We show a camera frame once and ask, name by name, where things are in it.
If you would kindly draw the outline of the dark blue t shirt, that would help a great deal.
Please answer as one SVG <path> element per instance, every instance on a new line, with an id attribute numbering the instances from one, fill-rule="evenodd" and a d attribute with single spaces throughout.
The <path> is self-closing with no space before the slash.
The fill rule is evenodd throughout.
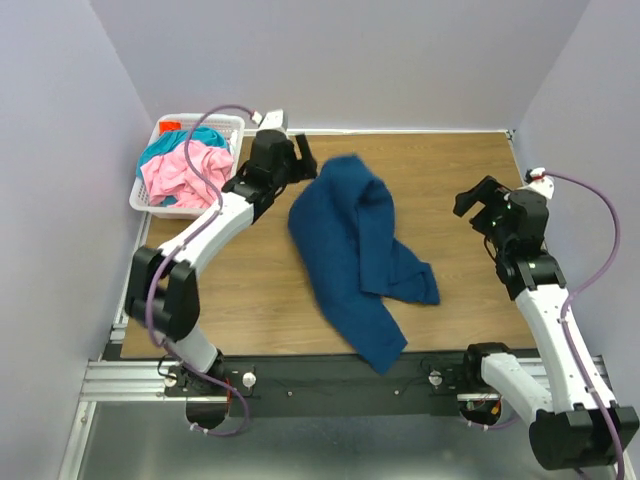
<path id="1" fill-rule="evenodd" d="M 288 230 L 325 319 L 385 374 L 408 341 L 384 298 L 440 302 L 431 266 L 396 238 L 385 183 L 356 155 L 333 158 L 294 201 Z"/>

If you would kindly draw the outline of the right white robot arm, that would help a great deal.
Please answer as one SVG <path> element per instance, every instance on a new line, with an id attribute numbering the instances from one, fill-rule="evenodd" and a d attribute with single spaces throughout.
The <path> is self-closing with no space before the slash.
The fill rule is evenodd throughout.
<path id="1" fill-rule="evenodd" d="M 482 204 L 470 224 L 494 249 L 496 274 L 531 330 L 548 383 L 526 372 L 502 343 L 470 345 L 460 379 L 471 391 L 488 387 L 500 395 L 527 424 L 532 452 L 544 469 L 581 473 L 612 466 L 623 479 L 624 453 L 639 430 L 639 416 L 620 405 L 602 379 L 575 320 L 572 303 L 594 281 L 569 291 L 545 248 L 547 203 L 557 178 L 537 168 L 510 189 L 487 176 L 455 197 L 458 217 Z"/>

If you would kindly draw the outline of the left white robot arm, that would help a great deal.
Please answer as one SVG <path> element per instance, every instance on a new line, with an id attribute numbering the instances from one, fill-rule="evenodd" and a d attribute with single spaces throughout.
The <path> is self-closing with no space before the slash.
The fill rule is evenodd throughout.
<path id="1" fill-rule="evenodd" d="M 222 187 L 215 204 L 158 248 L 133 255 L 124 311 L 151 342 L 178 359 L 201 395 L 224 385 L 223 357 L 199 325 L 198 279 L 236 235 L 253 225 L 290 184 L 312 180 L 317 162 L 305 135 L 258 131 L 250 155 Z"/>

